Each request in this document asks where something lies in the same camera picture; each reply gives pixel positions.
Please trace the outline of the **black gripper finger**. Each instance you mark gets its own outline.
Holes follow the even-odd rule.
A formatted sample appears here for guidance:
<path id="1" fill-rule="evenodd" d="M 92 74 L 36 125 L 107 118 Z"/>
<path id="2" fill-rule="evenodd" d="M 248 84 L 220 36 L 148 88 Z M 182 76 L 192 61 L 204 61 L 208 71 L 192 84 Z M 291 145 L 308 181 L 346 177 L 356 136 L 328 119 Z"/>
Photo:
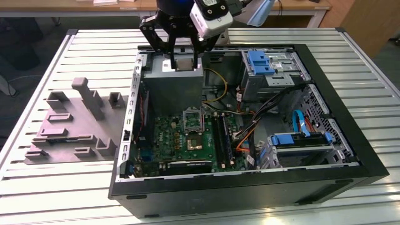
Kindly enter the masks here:
<path id="1" fill-rule="evenodd" d="M 156 25 L 160 25 L 164 31 L 168 33 L 167 42 L 159 37 L 156 33 Z M 164 21 L 158 16 L 147 16 L 140 21 L 140 31 L 152 47 L 152 49 L 164 54 L 164 57 L 171 61 L 171 68 L 176 69 L 176 61 L 174 55 L 174 47 L 176 43 L 176 28 L 178 25 L 174 22 Z"/>
<path id="2" fill-rule="evenodd" d="M 199 57 L 206 51 L 211 51 L 215 47 L 215 44 L 219 40 L 219 35 L 204 39 L 200 41 L 199 32 L 194 25 L 188 25 L 188 36 L 191 38 L 191 43 L 194 47 L 194 69 L 198 69 Z"/>

